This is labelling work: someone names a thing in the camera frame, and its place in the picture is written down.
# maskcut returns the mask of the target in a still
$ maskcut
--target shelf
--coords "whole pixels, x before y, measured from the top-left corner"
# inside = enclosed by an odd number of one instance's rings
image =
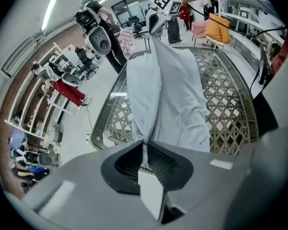
[[[26,113],[27,113],[27,111],[28,111],[29,105],[30,105],[30,103],[31,103],[31,101],[32,101],[32,98],[33,98],[35,92],[37,91],[40,83],[41,83],[41,79],[38,79],[37,82],[36,82],[36,84],[34,85],[33,89],[31,90],[30,95],[29,95],[27,101],[25,102],[24,109],[23,109],[23,113],[22,113],[22,115],[21,115],[21,117],[20,117],[20,121],[19,121],[19,127],[21,127],[21,125],[24,123],[24,118],[25,118]]]
[[[33,125],[34,125],[34,122],[35,122],[35,119],[36,119],[36,115],[37,115],[37,112],[40,108],[40,105],[42,104],[43,100],[45,98],[45,95],[43,95],[42,98],[40,98],[39,102],[37,103],[37,106],[35,108],[35,111],[34,111],[34,114],[33,114],[33,118],[32,118],[32,121],[31,121],[31,125],[30,126],[30,132],[32,132],[32,129],[33,129]]]
[[[235,65],[236,69],[242,75],[244,81],[246,82],[247,86],[250,88],[252,81],[256,76],[256,71],[252,68],[252,66],[247,62],[247,60],[238,52],[236,49],[230,46],[226,46],[223,49],[223,52],[227,55],[227,57],[232,61]],[[263,89],[263,85],[260,85],[258,81],[255,81],[252,86],[252,96],[253,98],[260,93]]]
[[[255,22],[255,21],[252,21],[250,19],[244,18],[244,17],[239,16],[239,15],[220,12],[219,16],[224,16],[224,17],[228,17],[228,18],[237,19],[237,20],[239,20],[239,21],[241,21],[243,23],[253,25],[256,29],[258,29],[260,31],[264,31],[264,30],[269,29],[269,28],[264,28],[261,24]],[[269,35],[271,38],[276,40],[280,45],[283,45],[283,43],[284,43],[284,40],[275,31],[267,32],[264,35]]]
[[[47,110],[47,112],[46,112],[46,116],[45,116],[45,118],[44,118],[44,122],[43,122],[43,125],[42,125],[42,128],[41,128],[41,130],[42,130],[42,135],[44,134],[44,129],[45,129],[45,126],[46,126],[46,122],[47,122],[47,119],[48,119],[48,116],[49,116],[49,114],[50,114],[50,111],[51,111],[52,107],[53,107],[53,105],[50,105],[49,108],[48,108],[48,110]]]
[[[236,33],[232,30],[229,31],[230,34],[236,38],[237,40],[239,40],[241,43],[243,43],[251,52],[252,54],[260,60],[260,49],[259,47],[257,47],[253,42],[251,42],[248,38],[242,36],[240,33]]]
[[[19,90],[18,90],[18,92],[17,92],[17,94],[15,96],[14,102],[13,102],[11,110],[10,110],[10,114],[9,114],[8,120],[11,120],[12,116],[14,115],[14,112],[17,111],[19,102],[21,101],[21,98],[22,98],[27,86],[29,85],[29,83],[30,83],[30,81],[32,79],[33,79],[33,75],[30,72],[27,75],[27,77],[25,78],[25,80],[23,81],[22,85],[20,86],[20,88],[19,88]]]
[[[274,17],[279,18],[275,8],[269,0],[229,0],[231,2],[238,3],[243,6],[254,8],[257,10],[262,10],[266,13],[273,15]]]
[[[65,98],[64,101],[62,101],[62,104],[60,105],[61,109],[59,109],[59,112],[58,112],[58,115],[57,115],[58,120],[60,119],[60,116],[62,115],[64,106],[66,105],[67,102],[68,102],[67,98]]]

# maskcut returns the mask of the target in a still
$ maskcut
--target orange towel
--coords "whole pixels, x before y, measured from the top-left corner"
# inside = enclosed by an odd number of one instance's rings
[[[210,13],[209,17],[226,25],[229,26],[230,21],[221,18],[215,14]],[[206,35],[211,37],[214,40],[217,40],[223,44],[230,44],[231,39],[230,39],[230,34],[229,34],[229,29],[226,27],[223,27],[222,25],[208,19],[207,22],[207,28],[206,28]]]

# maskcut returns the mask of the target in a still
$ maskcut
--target white chair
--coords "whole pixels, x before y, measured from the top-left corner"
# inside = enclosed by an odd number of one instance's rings
[[[222,51],[223,51],[223,48],[224,48],[225,45],[231,45],[231,43],[223,44],[222,42],[219,42],[219,41],[214,40],[213,38],[207,36],[206,35],[206,30],[205,30],[205,36],[211,42],[211,48],[214,48],[216,45],[218,45],[219,47],[222,47]]]

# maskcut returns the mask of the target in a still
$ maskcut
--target blue clothing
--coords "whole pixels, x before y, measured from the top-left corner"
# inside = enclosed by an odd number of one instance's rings
[[[32,167],[32,168],[28,168],[27,170],[33,173],[45,172],[45,169],[40,168],[40,167]]]

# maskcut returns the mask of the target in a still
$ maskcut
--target black cable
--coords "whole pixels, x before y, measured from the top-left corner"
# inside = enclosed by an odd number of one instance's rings
[[[90,111],[88,110],[88,106],[92,102],[92,98],[88,99],[87,102],[88,103],[87,103],[87,106],[86,106],[86,110],[88,112],[88,122],[90,123],[91,130],[93,131],[93,127],[92,127],[91,119],[90,119]]]
[[[245,34],[245,33],[242,33],[242,32],[239,32],[239,31],[236,31],[236,30],[234,30],[234,29],[232,29],[232,28],[229,28],[228,26],[222,24],[221,22],[216,21],[215,19],[212,19],[212,18],[210,18],[209,16],[207,16],[207,15],[205,15],[205,14],[203,14],[203,13],[197,11],[195,8],[193,8],[193,7],[192,7],[190,4],[188,4],[188,3],[187,3],[187,6],[190,7],[190,9],[194,10],[195,12],[201,14],[201,15],[204,16],[205,18],[210,19],[210,20],[212,20],[212,21],[214,21],[214,22],[220,24],[221,26],[223,26],[223,27],[225,27],[225,28],[227,28],[227,29],[230,29],[230,30],[232,30],[232,31],[234,31],[234,32],[236,32],[236,33],[239,33],[239,34],[241,34],[241,35],[244,35],[244,36],[249,36],[249,37],[258,37],[258,36],[259,36],[260,34],[262,34],[262,33],[271,32],[271,31],[278,31],[278,30],[285,30],[285,29],[287,29],[286,26],[281,26],[281,27],[279,27],[279,28],[273,28],[273,29],[268,29],[268,30],[260,31],[260,32],[257,33],[256,35],[249,35],[249,34]]]
[[[251,87],[250,87],[250,96],[251,96],[251,97],[252,97],[251,89],[252,89],[252,86],[253,86],[253,84],[255,83],[255,81],[256,81],[256,79],[257,79],[257,77],[258,77],[258,75],[259,75],[259,71],[260,71],[260,69],[257,70],[256,76],[255,76],[255,78],[254,78],[254,80],[253,80],[253,82],[252,82],[252,84],[251,84]]]

